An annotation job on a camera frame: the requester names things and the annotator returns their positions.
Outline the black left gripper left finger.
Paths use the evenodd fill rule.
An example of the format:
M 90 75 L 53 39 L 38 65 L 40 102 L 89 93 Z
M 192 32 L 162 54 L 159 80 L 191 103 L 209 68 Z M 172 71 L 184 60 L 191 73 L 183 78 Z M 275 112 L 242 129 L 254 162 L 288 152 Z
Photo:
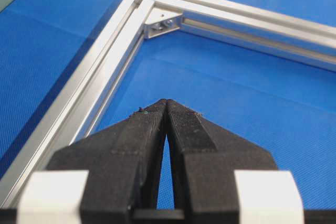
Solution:
M 56 151 L 34 172 L 18 223 L 130 223 L 157 203 L 166 101 Z

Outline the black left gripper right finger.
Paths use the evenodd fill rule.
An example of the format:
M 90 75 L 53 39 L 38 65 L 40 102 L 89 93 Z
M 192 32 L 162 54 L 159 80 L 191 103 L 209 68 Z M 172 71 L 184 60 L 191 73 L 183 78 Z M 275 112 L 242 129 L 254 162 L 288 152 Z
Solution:
M 188 223 L 304 223 L 291 172 L 264 148 L 168 100 L 175 204 Z

